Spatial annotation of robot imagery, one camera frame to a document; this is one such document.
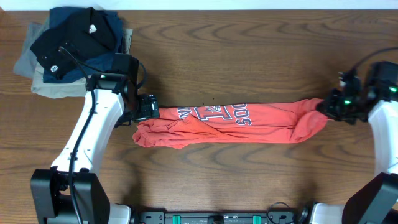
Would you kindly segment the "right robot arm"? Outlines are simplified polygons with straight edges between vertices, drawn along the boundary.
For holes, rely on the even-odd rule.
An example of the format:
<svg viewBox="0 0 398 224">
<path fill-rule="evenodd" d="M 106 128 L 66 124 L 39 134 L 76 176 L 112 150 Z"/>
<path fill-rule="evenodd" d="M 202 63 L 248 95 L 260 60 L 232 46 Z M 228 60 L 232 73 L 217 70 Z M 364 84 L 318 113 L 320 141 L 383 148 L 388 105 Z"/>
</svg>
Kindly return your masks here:
<svg viewBox="0 0 398 224">
<path fill-rule="evenodd" d="M 342 73 L 317 110 L 335 121 L 367 121 L 373 132 L 374 178 L 344 205 L 314 203 L 307 223 L 397 223 L 397 74 L 371 72 L 364 84 L 356 69 Z"/>
</svg>

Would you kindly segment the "red soccer t-shirt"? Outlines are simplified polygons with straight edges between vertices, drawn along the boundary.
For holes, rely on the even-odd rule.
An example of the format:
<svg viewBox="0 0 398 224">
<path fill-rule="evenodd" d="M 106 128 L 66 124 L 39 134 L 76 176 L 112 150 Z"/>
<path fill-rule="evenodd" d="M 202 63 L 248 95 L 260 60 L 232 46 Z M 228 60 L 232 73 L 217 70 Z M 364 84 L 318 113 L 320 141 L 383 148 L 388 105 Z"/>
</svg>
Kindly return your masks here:
<svg viewBox="0 0 398 224">
<path fill-rule="evenodd" d="M 182 149 L 200 143 L 296 144 L 319 133 L 328 118 L 318 98 L 293 103 L 239 103 L 161 108 L 157 119 L 141 121 L 133 141 L 142 147 Z"/>
</svg>

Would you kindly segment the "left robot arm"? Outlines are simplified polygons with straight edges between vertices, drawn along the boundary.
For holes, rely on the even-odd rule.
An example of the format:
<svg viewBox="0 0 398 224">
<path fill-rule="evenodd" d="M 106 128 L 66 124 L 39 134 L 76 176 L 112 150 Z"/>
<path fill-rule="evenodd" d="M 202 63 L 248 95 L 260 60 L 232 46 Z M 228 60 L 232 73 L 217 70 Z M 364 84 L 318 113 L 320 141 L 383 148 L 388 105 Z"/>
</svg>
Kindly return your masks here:
<svg viewBox="0 0 398 224">
<path fill-rule="evenodd" d="M 136 75 L 96 73 L 66 146 L 49 169 L 30 180 L 39 223 L 136 223 L 128 205 L 110 202 L 99 180 L 114 128 L 159 117 L 155 95 L 140 95 Z"/>
</svg>

